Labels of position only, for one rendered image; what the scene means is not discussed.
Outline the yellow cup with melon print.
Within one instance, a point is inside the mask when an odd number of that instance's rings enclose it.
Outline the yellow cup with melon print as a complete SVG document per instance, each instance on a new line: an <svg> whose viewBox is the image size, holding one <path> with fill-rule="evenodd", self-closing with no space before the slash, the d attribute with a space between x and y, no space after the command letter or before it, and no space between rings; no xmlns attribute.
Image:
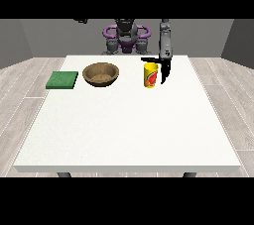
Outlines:
<svg viewBox="0 0 254 225"><path fill-rule="evenodd" d="M159 66L154 62L144 64L144 86L153 88L156 84Z"/></svg>

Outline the brown wooden bowl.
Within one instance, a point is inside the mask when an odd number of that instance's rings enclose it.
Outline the brown wooden bowl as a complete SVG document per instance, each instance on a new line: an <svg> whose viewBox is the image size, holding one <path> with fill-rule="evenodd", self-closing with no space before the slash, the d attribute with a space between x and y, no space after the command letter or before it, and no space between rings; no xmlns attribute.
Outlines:
<svg viewBox="0 0 254 225"><path fill-rule="evenodd" d="M119 75L119 68L109 62L96 62L87 66L82 76L84 80L94 87L111 85Z"/></svg>

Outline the green square pad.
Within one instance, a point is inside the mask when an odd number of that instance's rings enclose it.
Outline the green square pad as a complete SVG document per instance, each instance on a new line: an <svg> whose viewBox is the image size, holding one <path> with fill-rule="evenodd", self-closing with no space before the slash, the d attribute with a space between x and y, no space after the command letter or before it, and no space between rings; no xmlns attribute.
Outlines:
<svg viewBox="0 0 254 225"><path fill-rule="evenodd" d="M53 71L46 89L73 89L77 76L77 71Z"/></svg>

